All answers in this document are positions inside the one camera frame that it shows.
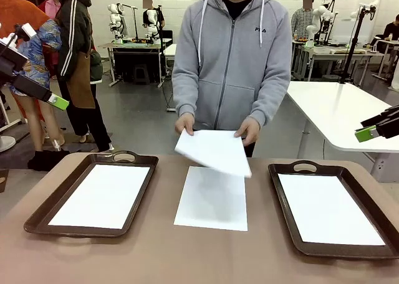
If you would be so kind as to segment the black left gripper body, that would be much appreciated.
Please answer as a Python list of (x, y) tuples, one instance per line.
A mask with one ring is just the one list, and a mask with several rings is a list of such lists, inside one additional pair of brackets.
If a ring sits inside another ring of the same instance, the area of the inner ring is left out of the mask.
[(9, 83), (15, 87), (26, 87), (28, 79), (19, 73), (23, 70), (27, 60), (28, 58), (17, 50), (1, 43), (1, 85)]

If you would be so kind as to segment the person's left hand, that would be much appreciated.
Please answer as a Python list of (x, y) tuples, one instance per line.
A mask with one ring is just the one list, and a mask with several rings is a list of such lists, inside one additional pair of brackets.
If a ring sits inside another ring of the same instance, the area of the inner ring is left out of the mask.
[(235, 132), (236, 138), (241, 138), (245, 147), (255, 143), (260, 134), (261, 127), (259, 123), (251, 117), (247, 117), (241, 124), (240, 128)]

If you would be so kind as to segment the person's right hand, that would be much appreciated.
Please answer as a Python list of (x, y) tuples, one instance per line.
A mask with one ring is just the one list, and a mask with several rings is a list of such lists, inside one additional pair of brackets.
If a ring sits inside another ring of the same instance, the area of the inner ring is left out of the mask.
[(191, 113), (182, 114), (175, 122), (175, 131), (180, 135), (185, 130), (189, 135), (193, 136), (193, 125), (195, 118)]

